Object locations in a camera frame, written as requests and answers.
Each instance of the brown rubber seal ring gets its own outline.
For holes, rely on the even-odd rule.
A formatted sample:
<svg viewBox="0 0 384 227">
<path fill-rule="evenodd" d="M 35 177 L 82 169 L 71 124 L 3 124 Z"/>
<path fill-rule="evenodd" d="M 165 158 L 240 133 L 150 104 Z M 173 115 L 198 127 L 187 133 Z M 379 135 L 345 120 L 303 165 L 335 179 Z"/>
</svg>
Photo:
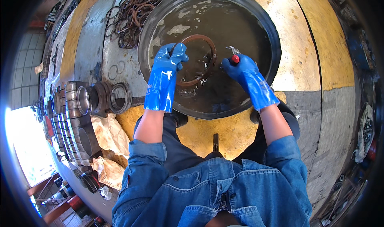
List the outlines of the brown rubber seal ring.
<svg viewBox="0 0 384 227">
<path fill-rule="evenodd" d="M 183 41 L 181 41 L 181 43 L 182 44 L 186 44 L 186 43 L 189 43 L 189 42 L 191 42 L 193 40 L 197 40 L 197 39 L 204 40 L 205 42 L 208 43 L 209 47 L 211 48 L 212 58 L 209 61 L 208 68 L 206 69 L 206 71 L 208 71 L 209 67 L 210 66 L 214 66 L 215 63 L 216 63 L 216 47 L 214 45 L 214 42 L 209 37 L 207 37 L 205 35 L 194 34 L 194 35 L 191 35 L 191 36 L 185 38 Z M 175 46 L 173 46 L 173 48 L 172 48 L 172 50 L 170 52 L 171 55 L 172 55 L 172 52 L 173 52 Z M 201 75 L 201 76 L 199 76 L 199 77 L 197 77 L 197 78 L 195 78 L 194 80 L 191 80 L 191 81 L 180 81 L 180 80 L 177 80 L 176 84 L 179 85 L 179 86 L 188 87 L 188 86 L 192 86 L 192 85 L 197 84 L 198 82 L 200 82 L 200 80 L 202 78 L 203 78 L 203 75 Z"/>
</svg>

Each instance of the tiled wall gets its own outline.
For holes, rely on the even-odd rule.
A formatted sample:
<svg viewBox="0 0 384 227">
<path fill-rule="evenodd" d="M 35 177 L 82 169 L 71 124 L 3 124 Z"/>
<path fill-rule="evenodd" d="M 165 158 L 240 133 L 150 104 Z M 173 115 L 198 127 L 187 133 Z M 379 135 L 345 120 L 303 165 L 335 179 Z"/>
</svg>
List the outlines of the tiled wall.
<svg viewBox="0 0 384 227">
<path fill-rule="evenodd" d="M 24 34 L 16 55 L 10 86 L 11 109 L 31 106 L 39 99 L 39 66 L 44 51 L 45 34 L 29 31 Z"/>
</svg>

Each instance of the knee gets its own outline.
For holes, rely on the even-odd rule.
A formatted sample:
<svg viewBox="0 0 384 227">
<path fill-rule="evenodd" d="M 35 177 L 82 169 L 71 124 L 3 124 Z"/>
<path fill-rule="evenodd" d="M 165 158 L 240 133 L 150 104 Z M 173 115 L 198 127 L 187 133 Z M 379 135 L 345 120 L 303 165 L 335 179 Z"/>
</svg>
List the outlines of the knee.
<svg viewBox="0 0 384 227">
<path fill-rule="evenodd" d="M 289 127 L 291 128 L 292 134 L 295 137 L 296 141 L 300 138 L 300 126 L 296 118 L 293 117 L 290 113 L 281 112 L 284 116 L 284 119 L 287 121 Z"/>
</svg>

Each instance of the forearm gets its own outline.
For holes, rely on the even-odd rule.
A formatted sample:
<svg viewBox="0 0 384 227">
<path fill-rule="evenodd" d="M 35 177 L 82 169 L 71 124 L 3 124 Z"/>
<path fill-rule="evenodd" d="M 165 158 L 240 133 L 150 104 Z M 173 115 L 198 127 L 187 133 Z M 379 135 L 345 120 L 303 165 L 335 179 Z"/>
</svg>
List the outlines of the forearm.
<svg viewBox="0 0 384 227">
<path fill-rule="evenodd" d="M 293 135 L 277 105 L 273 104 L 262 109 L 260 118 L 262 119 L 265 140 L 268 146 L 275 140 Z"/>
<path fill-rule="evenodd" d="M 162 142 L 163 118 L 164 111 L 146 109 L 133 138 L 146 144 Z"/>
</svg>

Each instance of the person's right hand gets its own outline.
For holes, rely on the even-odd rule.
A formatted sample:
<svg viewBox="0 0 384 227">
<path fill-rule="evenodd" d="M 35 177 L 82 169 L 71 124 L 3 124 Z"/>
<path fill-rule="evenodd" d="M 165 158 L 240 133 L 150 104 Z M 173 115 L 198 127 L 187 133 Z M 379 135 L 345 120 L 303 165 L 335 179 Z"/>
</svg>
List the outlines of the person's right hand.
<svg viewBox="0 0 384 227">
<path fill-rule="evenodd" d="M 237 64 L 232 64 L 230 61 L 231 58 L 223 59 L 222 61 L 223 68 L 229 77 L 239 82 L 238 77 L 240 76 L 241 72 L 246 69 L 253 69 L 255 73 L 260 74 L 259 68 L 250 57 L 243 54 L 238 54 L 237 56 L 239 56 L 240 59 L 239 63 Z"/>
<path fill-rule="evenodd" d="M 257 111 L 280 103 L 265 81 L 256 63 L 247 55 L 238 54 L 239 63 L 233 64 L 230 58 L 223 59 L 222 65 L 227 74 L 236 80 L 251 97 Z"/>
</svg>

